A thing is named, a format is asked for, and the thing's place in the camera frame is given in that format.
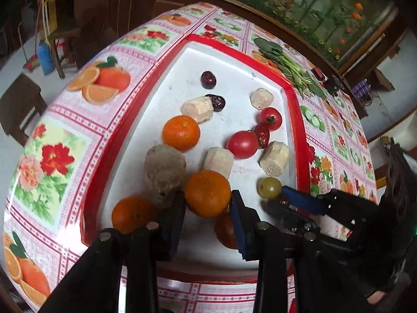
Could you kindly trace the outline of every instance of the table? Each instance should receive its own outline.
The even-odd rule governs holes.
[[[83,201],[96,187],[92,178],[101,172],[97,166],[103,159],[111,161],[104,153],[110,143],[115,144],[118,125],[129,116],[129,107],[140,97],[141,87],[155,78],[158,63],[174,55],[178,44],[190,34],[214,39],[254,58],[258,58],[253,52],[258,48],[253,39],[263,37],[281,45],[287,55],[305,68],[312,67],[279,38],[205,2],[166,12],[99,53],[86,67],[97,64],[103,68],[118,64],[128,67],[127,75],[125,70],[118,69],[107,76],[119,84],[120,94],[117,97],[104,94],[95,87],[83,89],[83,93],[63,91],[48,107],[26,145],[6,201],[5,245],[14,244],[17,247],[12,249],[20,250],[17,253],[30,256],[42,269],[51,290],[87,248],[80,232]],[[109,59],[109,53],[117,54],[118,62]],[[80,84],[80,79],[85,82],[89,77],[81,73],[73,81]],[[67,86],[72,88],[76,88],[75,82]],[[304,99],[297,91],[296,94],[304,122],[310,192],[322,194],[338,188],[378,202],[370,153],[349,96],[339,92],[338,97],[328,95],[324,101],[313,94],[306,94]],[[101,107],[92,104],[103,98],[108,102]],[[311,117],[305,115],[307,110],[320,120],[319,126],[310,123]],[[327,234],[344,240],[349,236],[349,230],[335,221],[326,217],[318,220]],[[289,310],[295,309],[292,274],[290,267]],[[121,291],[125,291],[126,270],[121,283]],[[14,285],[37,311],[39,307],[33,298],[19,284]],[[256,288],[254,283],[203,285],[163,278],[158,285],[164,307],[187,312],[251,312]]]

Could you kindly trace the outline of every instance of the tangerine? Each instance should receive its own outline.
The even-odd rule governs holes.
[[[119,67],[101,68],[100,74],[95,81],[96,85],[118,89],[124,91],[130,85],[130,74],[128,71]]]
[[[31,259],[19,258],[18,260],[20,268],[22,268],[22,280],[43,295],[50,295],[51,289],[41,268]]]
[[[75,92],[83,87],[94,83],[100,74],[100,70],[96,67],[88,67],[78,74],[70,83],[68,83],[67,91]]]
[[[8,233],[3,232],[3,245],[9,248],[11,244],[14,244],[12,237]]]
[[[224,247],[237,250],[233,224],[229,213],[223,213],[217,217],[214,224],[214,233]]]
[[[108,102],[113,99],[117,93],[118,89],[103,87],[100,85],[88,85],[83,88],[83,98],[94,105],[100,105],[102,103]]]
[[[149,200],[133,195],[116,204],[111,222],[115,229],[127,234],[152,221],[156,213],[157,208]]]
[[[23,280],[20,281],[20,286],[23,292],[32,300],[36,305],[42,306],[46,301],[46,295],[34,289],[32,286],[25,283]]]
[[[229,181],[215,171],[194,173],[188,180],[184,198],[188,208],[202,218],[219,216],[230,202]]]
[[[22,278],[22,269],[20,268],[16,256],[7,247],[4,247],[4,259],[6,263],[6,269],[9,272],[10,277],[14,282],[19,283],[20,279]]]
[[[178,115],[168,120],[162,130],[164,144],[180,152],[193,148],[200,139],[200,128],[197,122],[186,115]]]

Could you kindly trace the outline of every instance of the white tray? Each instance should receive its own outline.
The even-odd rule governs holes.
[[[212,90],[204,89],[200,83],[200,76],[206,70],[217,79],[217,85]],[[99,227],[112,227],[111,212],[119,200],[145,192],[141,177],[145,154],[152,146],[162,143],[165,122],[181,114],[183,102],[208,93],[221,95],[226,100],[223,111],[200,123],[200,141],[184,154],[190,175],[201,169],[210,147],[225,147],[233,133],[256,125],[258,110],[252,107],[249,96],[259,87],[274,95],[271,107],[276,108],[283,118],[281,128],[271,132],[270,141],[284,142],[290,148],[288,166],[279,179],[283,185],[296,188],[293,135],[283,88],[233,57],[212,47],[190,42],[172,60],[154,86],[124,141],[97,214]],[[262,210],[261,198],[256,191],[256,181],[267,176],[258,164],[261,155],[262,150],[258,150],[249,159],[235,160],[229,182],[232,189],[240,191],[246,206],[256,209],[262,220],[272,222]],[[162,267],[198,275],[256,276],[258,262],[246,262],[238,251],[221,245],[213,232],[214,221],[202,219],[187,209],[175,260]]]

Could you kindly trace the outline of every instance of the tomato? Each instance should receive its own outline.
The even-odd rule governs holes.
[[[282,125],[282,116],[275,108],[266,107],[258,114],[258,123],[265,124],[270,131],[277,130]]]
[[[226,148],[233,153],[235,159],[247,159],[258,150],[258,139],[250,130],[241,130],[230,137]]]

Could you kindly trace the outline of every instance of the bolt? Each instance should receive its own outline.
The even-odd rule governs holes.
[[[100,233],[99,238],[100,238],[101,241],[110,240],[111,233],[109,233],[109,232],[102,232],[102,233]]]
[[[264,231],[269,228],[269,223],[266,221],[260,221],[256,224],[256,227],[258,227],[258,230]]]
[[[313,232],[307,232],[304,234],[304,238],[308,241],[314,241],[316,239],[316,235]]]
[[[159,227],[159,224],[155,221],[150,221],[146,224],[148,230],[155,230]]]

